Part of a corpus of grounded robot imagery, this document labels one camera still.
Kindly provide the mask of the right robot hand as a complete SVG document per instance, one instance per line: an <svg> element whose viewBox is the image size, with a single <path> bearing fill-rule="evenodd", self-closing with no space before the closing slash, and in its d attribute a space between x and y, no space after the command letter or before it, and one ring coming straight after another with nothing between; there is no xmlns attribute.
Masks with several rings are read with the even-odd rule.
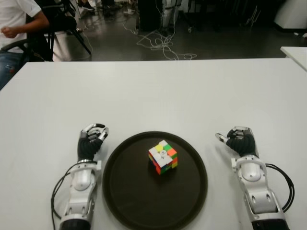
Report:
<svg viewBox="0 0 307 230"><path fill-rule="evenodd" d="M235 126L227 136L220 133L215 134L216 138L235 151L240 157L252 155L259 157L256 141L252 130L249 127Z"/></svg>

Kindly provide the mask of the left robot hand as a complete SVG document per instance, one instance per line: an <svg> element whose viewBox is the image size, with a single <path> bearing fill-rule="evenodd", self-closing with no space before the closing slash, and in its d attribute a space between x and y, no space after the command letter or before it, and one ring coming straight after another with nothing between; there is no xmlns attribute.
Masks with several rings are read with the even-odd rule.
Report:
<svg viewBox="0 0 307 230"><path fill-rule="evenodd" d="M82 129L77 145L78 161L93 161L108 133L108 127L99 123L90 124Z"/></svg>

